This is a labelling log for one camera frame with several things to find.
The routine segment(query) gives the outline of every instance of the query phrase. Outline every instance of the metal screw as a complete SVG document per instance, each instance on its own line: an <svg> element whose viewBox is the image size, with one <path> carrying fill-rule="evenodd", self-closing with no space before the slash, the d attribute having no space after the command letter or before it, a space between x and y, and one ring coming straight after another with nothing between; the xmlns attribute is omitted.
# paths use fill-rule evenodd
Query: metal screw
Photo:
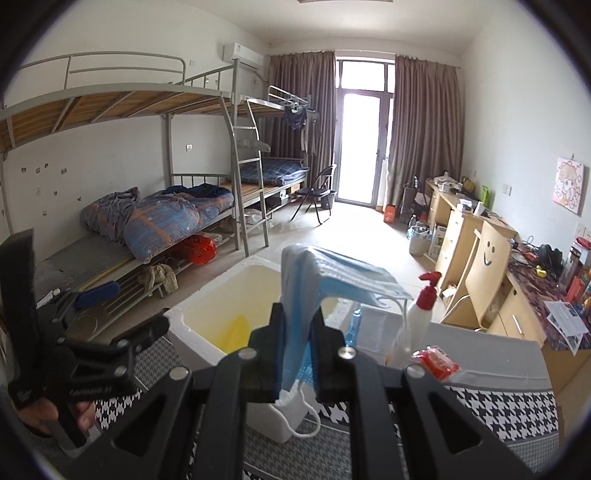
<svg viewBox="0 0 591 480"><path fill-rule="evenodd" d="M337 351L337 354L343 360L352 360L357 355L357 351L352 346L342 346Z"/></svg>
<svg viewBox="0 0 591 480"><path fill-rule="evenodd" d="M187 378L189 374L189 370L185 367L174 367L169 373L168 376L173 380L182 380L183 378Z"/></svg>
<svg viewBox="0 0 591 480"><path fill-rule="evenodd" d="M115 376L116 377L123 377L126 372L127 372L127 367L125 367L123 365L120 365L117 368L115 368Z"/></svg>
<svg viewBox="0 0 591 480"><path fill-rule="evenodd" d="M243 360L252 360L256 357L256 350L251 346L247 346L238 352L238 356Z"/></svg>
<svg viewBox="0 0 591 480"><path fill-rule="evenodd" d="M421 365L409 365L406 370L408 376L411 378L422 378L425 376L425 369Z"/></svg>

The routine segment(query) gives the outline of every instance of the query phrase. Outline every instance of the spray bottle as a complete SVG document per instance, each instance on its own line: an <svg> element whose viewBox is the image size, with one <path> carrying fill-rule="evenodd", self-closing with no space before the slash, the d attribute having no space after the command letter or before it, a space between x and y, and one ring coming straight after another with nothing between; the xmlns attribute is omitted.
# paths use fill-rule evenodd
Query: spray bottle
<svg viewBox="0 0 591 480"><path fill-rule="evenodd" d="M439 272L427 272L419 277L421 280L428 281L429 285L421 290L417 299L408 309L387 360L389 367L403 368L413 352L421 348L423 337L431 322L433 306L437 300L435 285L437 285L440 278L441 274Z"/></svg>

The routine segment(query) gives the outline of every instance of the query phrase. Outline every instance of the chair backrest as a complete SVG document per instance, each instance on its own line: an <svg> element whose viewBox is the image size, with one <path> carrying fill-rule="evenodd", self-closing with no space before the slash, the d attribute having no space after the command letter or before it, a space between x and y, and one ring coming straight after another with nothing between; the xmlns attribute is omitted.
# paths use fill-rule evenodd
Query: chair backrest
<svg viewBox="0 0 591 480"><path fill-rule="evenodd" d="M466 276L466 289L479 324L501 287L510 256L509 240L484 222L474 262Z"/></svg>
<svg viewBox="0 0 591 480"><path fill-rule="evenodd" d="M312 182L312 188L316 187L316 184L318 183L320 188L324 188L326 187L326 184L330 181L330 179L333 177L333 175L335 174L335 168L336 168L336 163L333 163L332 165L329 165L328 167L326 167L324 170L322 170L318 176L314 179L314 182Z"/></svg>

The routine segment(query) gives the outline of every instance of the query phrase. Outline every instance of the cartoon girl picture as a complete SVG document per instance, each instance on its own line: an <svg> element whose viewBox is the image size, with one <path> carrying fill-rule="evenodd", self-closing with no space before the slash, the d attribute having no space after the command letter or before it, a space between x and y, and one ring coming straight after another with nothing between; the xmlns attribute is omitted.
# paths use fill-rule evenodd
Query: cartoon girl picture
<svg viewBox="0 0 591 480"><path fill-rule="evenodd" d="M571 212L578 213L582 190L583 164L559 158L552 199Z"/></svg>

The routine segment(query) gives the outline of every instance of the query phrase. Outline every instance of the black chair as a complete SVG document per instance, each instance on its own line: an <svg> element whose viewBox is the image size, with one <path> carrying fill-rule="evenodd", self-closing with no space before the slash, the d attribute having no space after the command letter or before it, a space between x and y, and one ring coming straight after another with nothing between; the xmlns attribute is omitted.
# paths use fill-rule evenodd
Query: black chair
<svg viewBox="0 0 591 480"><path fill-rule="evenodd" d="M336 164L333 163L330 167L326 167L323 171L321 171L318 174L318 176L316 177L314 182L312 182L311 187L305 187L303 189L296 190L295 194L298 197L302 197L302 199L301 199L299 207L297 208L297 210L294 213L294 216L291 217L291 220L296 218L297 212L300 211L301 206L304 204L304 202L306 201L306 199L308 197L312 197L312 199L314 200L314 209L316 210L316 218L318 219L318 223L322 225L326 220L328 220L328 218L324 222L322 222L320 220L320 215L318 214L318 204L316 203L316 199L320 200L332 192L331 189L327 185L329 184L330 179L335 174L335 168L336 168ZM330 202L328 202L328 204L329 204L329 218L330 218L330 216L332 215L332 210L330 208ZM308 213L308 210L310 210L311 206L312 206L312 204L308 205L308 208L306 209L305 213Z"/></svg>

